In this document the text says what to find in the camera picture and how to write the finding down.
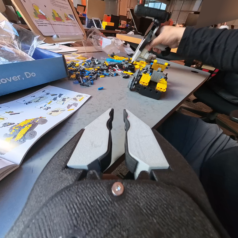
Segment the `yellow printed sheet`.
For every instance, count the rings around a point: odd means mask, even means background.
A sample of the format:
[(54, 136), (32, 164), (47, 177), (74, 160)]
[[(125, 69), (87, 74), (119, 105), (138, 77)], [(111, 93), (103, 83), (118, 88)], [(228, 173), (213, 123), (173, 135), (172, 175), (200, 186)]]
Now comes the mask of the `yellow printed sheet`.
[(91, 56), (88, 55), (82, 55), (79, 53), (70, 53), (70, 54), (64, 54), (64, 57), (66, 59), (67, 63), (70, 63), (71, 61), (73, 62), (82, 62), (82, 61), (87, 61), (87, 60), (91, 60)]

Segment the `person's right forearm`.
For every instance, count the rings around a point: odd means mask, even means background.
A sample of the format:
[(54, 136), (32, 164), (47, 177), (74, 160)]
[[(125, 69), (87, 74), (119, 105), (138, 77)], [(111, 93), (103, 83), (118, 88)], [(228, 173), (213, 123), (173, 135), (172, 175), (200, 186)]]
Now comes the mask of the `person's right forearm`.
[(238, 30), (186, 27), (177, 54), (238, 73)]

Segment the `blue cardboard box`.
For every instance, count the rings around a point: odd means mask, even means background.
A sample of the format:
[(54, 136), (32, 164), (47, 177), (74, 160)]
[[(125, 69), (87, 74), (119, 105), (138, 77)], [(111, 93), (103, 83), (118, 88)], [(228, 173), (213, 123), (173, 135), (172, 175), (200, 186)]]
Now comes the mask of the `blue cardboard box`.
[(0, 65), (0, 96), (66, 78), (64, 55), (36, 48), (34, 60)]

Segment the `grey desk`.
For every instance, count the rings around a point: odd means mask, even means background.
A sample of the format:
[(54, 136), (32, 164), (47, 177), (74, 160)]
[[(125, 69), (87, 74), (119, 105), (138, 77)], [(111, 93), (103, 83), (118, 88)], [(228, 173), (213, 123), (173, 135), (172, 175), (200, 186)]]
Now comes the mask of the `grey desk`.
[(49, 85), (91, 95), (73, 115), (41, 137), (28, 151), (21, 166), (0, 182), (0, 237), (14, 224), (43, 168), (79, 130), (109, 108), (114, 109), (112, 122), (113, 164), (124, 153), (125, 130), (123, 109), (128, 109), (150, 127), (157, 128), (208, 78), (209, 73), (171, 62), (164, 70), (168, 86), (160, 100), (144, 97), (127, 87), (129, 79), (105, 77), (90, 87), (73, 84), (63, 78)]

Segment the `black chair base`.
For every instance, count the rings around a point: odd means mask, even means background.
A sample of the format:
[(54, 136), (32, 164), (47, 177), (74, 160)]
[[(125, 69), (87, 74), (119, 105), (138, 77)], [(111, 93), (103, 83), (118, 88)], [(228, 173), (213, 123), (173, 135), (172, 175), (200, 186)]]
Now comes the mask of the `black chair base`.
[(201, 102), (212, 109), (204, 112), (181, 106), (178, 111), (184, 109), (196, 115), (207, 123), (217, 124), (232, 134), (230, 137), (238, 140), (238, 132), (218, 118), (218, 114), (229, 116), (230, 120), (238, 123), (238, 74), (219, 70), (193, 94), (196, 99), (193, 103)]

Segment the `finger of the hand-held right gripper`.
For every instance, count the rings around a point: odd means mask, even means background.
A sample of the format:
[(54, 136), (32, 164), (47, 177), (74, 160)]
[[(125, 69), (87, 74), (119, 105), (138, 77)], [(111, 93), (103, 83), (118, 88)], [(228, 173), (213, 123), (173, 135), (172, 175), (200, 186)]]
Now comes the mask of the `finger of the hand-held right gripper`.
[(134, 61), (136, 61), (137, 59), (139, 60), (148, 60), (149, 58), (149, 52), (147, 49), (145, 49), (145, 46), (147, 45), (148, 40), (147, 37), (144, 37), (140, 44), (138, 45), (135, 53), (132, 56), (132, 60), (131, 62), (133, 63)]

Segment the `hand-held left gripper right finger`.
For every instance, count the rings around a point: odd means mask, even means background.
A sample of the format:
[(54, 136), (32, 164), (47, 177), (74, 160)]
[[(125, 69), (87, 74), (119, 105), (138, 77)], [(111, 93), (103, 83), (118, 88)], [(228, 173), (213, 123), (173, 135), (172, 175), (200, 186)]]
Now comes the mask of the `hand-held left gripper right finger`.
[(125, 164), (137, 179), (142, 171), (168, 169), (169, 163), (152, 129), (129, 110), (123, 110)]

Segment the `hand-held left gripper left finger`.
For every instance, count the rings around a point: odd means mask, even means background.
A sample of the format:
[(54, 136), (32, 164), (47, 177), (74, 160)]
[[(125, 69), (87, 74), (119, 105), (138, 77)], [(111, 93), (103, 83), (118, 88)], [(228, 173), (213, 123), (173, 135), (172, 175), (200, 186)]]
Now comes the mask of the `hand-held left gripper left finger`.
[(67, 163), (69, 168), (104, 172), (109, 167), (112, 155), (113, 118), (114, 109), (109, 108), (84, 128)]

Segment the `yellow black brick vehicle model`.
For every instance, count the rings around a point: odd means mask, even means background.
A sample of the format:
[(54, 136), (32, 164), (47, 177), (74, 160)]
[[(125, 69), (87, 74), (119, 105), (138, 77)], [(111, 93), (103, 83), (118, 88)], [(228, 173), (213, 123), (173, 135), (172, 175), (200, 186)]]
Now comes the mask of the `yellow black brick vehicle model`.
[(164, 70), (170, 67), (167, 62), (158, 58), (151, 62), (135, 61), (135, 73), (128, 82), (128, 89), (151, 99), (159, 100), (167, 89), (167, 73)]

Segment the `pile of brick parts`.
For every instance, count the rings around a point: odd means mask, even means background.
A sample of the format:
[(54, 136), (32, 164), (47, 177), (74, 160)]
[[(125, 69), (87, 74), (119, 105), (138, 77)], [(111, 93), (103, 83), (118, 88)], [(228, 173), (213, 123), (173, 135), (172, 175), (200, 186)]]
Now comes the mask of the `pile of brick parts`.
[(131, 60), (130, 57), (118, 56), (112, 53), (107, 58), (92, 56), (91, 60), (87, 61), (66, 62), (69, 73), (68, 79), (74, 84), (87, 87), (93, 85), (98, 78), (121, 76), (127, 79), (136, 71)]

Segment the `person's right hand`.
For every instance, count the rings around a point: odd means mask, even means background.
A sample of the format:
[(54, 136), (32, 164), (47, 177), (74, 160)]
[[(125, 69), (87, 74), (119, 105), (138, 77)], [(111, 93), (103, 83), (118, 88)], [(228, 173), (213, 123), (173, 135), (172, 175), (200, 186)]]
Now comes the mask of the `person's right hand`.
[(157, 48), (157, 45), (167, 45), (169, 48), (174, 49), (177, 48), (182, 39), (183, 33), (186, 28), (175, 27), (175, 26), (162, 26), (160, 28), (160, 34), (149, 42), (145, 48), (150, 51), (153, 49), (154, 52), (160, 54), (162, 51)]

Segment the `wooden edged table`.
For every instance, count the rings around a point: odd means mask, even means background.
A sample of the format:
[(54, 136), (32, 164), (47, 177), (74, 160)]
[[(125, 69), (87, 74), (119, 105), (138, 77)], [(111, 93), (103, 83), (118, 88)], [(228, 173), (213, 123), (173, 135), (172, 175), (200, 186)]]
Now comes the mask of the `wooden edged table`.
[(143, 36), (134, 34), (116, 34), (116, 37), (127, 42), (134, 51), (137, 49), (138, 45), (143, 39)]

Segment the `instruction booklet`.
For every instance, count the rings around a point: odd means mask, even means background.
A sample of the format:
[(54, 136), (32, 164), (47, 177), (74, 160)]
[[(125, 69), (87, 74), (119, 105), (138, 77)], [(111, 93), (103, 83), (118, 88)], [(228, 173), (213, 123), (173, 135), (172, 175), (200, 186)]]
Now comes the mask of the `instruction booklet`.
[(44, 134), (71, 116), (91, 95), (46, 86), (0, 105), (0, 180), (16, 170)]

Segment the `document stand with paper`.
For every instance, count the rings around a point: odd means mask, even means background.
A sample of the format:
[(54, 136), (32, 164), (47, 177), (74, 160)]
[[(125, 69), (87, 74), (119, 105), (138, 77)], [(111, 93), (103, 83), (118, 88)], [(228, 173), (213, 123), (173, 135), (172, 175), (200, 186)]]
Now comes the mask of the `document stand with paper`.
[(32, 32), (46, 43), (81, 41), (86, 33), (71, 0), (12, 0)]

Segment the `clear plastic bags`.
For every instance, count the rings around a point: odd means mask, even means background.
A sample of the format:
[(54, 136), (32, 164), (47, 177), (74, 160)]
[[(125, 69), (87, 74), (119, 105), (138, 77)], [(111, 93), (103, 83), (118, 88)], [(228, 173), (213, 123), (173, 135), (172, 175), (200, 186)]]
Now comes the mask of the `clear plastic bags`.
[(0, 23), (0, 64), (32, 61), (38, 45), (43, 43), (40, 35), (17, 24), (2, 21)]

